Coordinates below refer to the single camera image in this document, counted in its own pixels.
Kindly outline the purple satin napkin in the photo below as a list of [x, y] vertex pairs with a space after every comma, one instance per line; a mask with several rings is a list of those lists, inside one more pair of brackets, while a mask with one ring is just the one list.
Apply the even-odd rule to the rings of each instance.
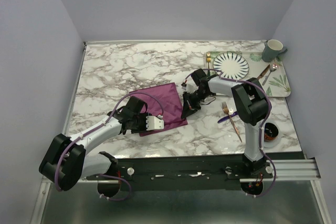
[[[135, 92], [142, 92], [155, 97], [163, 105], [164, 110], [164, 128], [162, 130], [139, 133], [141, 137], [188, 125], [187, 119], [181, 119], [182, 104], [174, 82], [133, 91], [133, 93]], [[141, 110], [142, 113], [147, 111], [152, 115], [161, 114], [161, 107], [155, 99], [143, 94], [135, 94], [134, 96], [148, 105], [147, 110], [145, 108]]]

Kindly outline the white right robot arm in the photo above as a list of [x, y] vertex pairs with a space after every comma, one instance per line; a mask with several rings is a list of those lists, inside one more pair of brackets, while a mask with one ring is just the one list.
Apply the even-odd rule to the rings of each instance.
[[255, 177], [266, 165], [264, 152], [264, 124], [271, 112], [271, 103], [256, 78], [235, 80], [222, 77], [222, 72], [207, 76], [203, 69], [189, 75], [197, 86], [190, 93], [183, 92], [181, 118], [185, 119], [201, 109], [201, 101], [212, 94], [232, 97], [239, 118], [245, 125], [245, 150], [242, 173], [249, 178]]

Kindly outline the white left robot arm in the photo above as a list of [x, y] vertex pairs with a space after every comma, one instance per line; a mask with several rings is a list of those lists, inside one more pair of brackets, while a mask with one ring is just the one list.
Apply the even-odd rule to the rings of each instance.
[[146, 132], [150, 113], [145, 101], [131, 96], [125, 106], [117, 106], [94, 126], [72, 136], [56, 135], [39, 172], [52, 181], [58, 191], [68, 191], [82, 178], [100, 174], [104, 179], [116, 175], [117, 160], [106, 152], [88, 156], [100, 144], [127, 131]]

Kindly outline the rose gold fork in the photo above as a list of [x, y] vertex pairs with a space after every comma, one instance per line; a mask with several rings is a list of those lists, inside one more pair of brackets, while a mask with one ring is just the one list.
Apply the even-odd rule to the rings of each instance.
[[233, 119], [232, 119], [232, 116], [231, 116], [231, 114], [230, 114], [230, 112], [229, 112], [229, 108], [228, 108], [226, 102], [222, 102], [222, 110], [223, 110], [223, 112], [224, 112], [227, 116], [229, 116], [230, 123], [231, 123], [231, 125], [233, 126], [233, 128], [234, 128], [234, 130], [235, 130], [235, 132], [236, 132], [236, 134], [237, 134], [237, 136], [238, 136], [240, 142], [242, 143], [242, 142], [243, 142], [243, 141], [242, 141], [242, 138], [241, 138], [241, 136], [240, 136], [240, 133], [239, 133], [239, 131], [238, 131], [238, 128], [236, 127], [236, 125], [235, 125], [235, 123], [234, 123], [234, 121], [233, 121]]

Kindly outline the gold spoon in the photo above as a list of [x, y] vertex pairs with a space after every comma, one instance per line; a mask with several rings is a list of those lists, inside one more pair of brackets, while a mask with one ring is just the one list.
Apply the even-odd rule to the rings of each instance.
[[210, 63], [211, 63], [211, 53], [207, 52], [206, 53], [206, 63], [207, 63], [207, 68], [210, 68]]

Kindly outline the leaf pattern serving tray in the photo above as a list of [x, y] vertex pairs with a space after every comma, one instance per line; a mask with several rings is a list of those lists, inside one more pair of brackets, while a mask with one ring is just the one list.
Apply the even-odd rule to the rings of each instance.
[[[241, 51], [208, 51], [211, 53], [211, 63], [210, 63], [210, 68], [212, 69], [211, 73], [218, 73], [219, 75], [222, 76], [222, 72], [220, 70], [216, 70], [213, 68], [213, 59], [224, 52], [235, 52], [241, 56], [243, 56], [248, 64], [249, 64], [249, 73], [247, 74], [246, 77], [240, 79], [240, 80], [247, 80], [249, 78], [257, 78], [260, 73], [268, 66], [272, 66], [273, 64], [278, 65], [278, 69], [273, 72], [266, 84], [263, 86], [262, 83], [265, 79], [265, 77], [269, 74], [268, 72], [265, 74], [264, 77], [259, 79], [260, 84], [262, 85], [263, 89], [266, 91], [266, 94], [269, 97], [275, 97], [275, 98], [285, 98], [288, 97], [291, 94], [291, 88], [289, 85], [289, 81], [285, 72], [285, 68], [282, 64], [282, 62], [278, 59], [273, 60], [270, 63], [264, 62], [261, 58], [261, 52], [241, 52]], [[206, 53], [205, 53], [205, 66], [207, 68], [207, 63], [206, 63]]]

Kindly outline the striped white blue plate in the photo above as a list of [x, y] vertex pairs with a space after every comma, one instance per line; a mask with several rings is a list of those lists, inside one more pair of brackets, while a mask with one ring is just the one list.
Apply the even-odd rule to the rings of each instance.
[[224, 52], [213, 59], [213, 68], [220, 70], [224, 78], [240, 80], [249, 73], [249, 64], [247, 60], [235, 53]]

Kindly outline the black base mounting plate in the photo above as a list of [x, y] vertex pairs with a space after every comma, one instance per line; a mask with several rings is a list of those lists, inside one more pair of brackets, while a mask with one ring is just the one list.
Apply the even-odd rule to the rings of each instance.
[[152, 190], [240, 190], [241, 179], [272, 178], [266, 172], [269, 163], [258, 174], [243, 167], [243, 155], [124, 158], [107, 171], [107, 176], [125, 179], [134, 191]]

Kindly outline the silver spoon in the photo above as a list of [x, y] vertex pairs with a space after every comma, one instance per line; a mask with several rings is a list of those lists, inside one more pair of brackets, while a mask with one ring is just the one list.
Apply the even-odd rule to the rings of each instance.
[[262, 85], [264, 86], [266, 84], [266, 82], [268, 81], [270, 75], [275, 72], [278, 69], [278, 65], [277, 64], [273, 64], [272, 66], [269, 67], [269, 74], [265, 77]]

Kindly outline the grey green mug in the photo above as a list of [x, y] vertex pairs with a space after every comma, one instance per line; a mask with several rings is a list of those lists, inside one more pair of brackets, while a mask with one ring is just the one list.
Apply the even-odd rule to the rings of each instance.
[[287, 52], [287, 47], [285, 47], [282, 42], [270, 39], [266, 41], [264, 50], [261, 54], [261, 58], [264, 62], [271, 62], [281, 54], [284, 54]]

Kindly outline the purple handled knife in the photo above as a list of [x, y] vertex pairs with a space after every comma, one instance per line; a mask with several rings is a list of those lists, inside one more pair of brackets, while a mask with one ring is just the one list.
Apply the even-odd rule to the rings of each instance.
[[230, 118], [232, 118], [234, 116], [237, 116], [237, 115], [238, 115], [237, 111], [234, 112], [232, 110], [229, 110], [229, 114], [226, 115], [225, 117], [221, 118], [220, 120], [218, 120], [217, 123], [222, 123], [222, 122], [227, 121]]

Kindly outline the brown handled knife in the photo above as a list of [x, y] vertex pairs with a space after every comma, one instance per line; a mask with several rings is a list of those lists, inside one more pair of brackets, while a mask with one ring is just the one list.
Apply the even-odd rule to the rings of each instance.
[[265, 74], [268, 72], [269, 68], [270, 68], [270, 65], [268, 65], [268, 66], [267, 66], [267, 67], [260, 73], [260, 75], [257, 77], [257, 80], [259, 80], [259, 79], [261, 79], [262, 77], [264, 77]]

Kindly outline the aluminium frame rail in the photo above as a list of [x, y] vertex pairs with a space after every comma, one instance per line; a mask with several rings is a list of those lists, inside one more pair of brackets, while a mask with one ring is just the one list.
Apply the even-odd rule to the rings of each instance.
[[195, 156], [168, 158], [126, 158], [116, 160], [103, 155], [86, 157], [79, 164], [71, 164], [61, 172], [76, 184], [82, 178], [98, 179], [102, 175], [120, 175], [126, 180], [136, 180], [143, 177], [154, 179], [178, 178], [182, 176], [197, 177], [221, 175], [225, 179], [253, 182], [257, 180], [279, 181], [317, 180], [320, 172], [313, 159], [276, 159], [260, 160], [252, 165], [241, 155]]

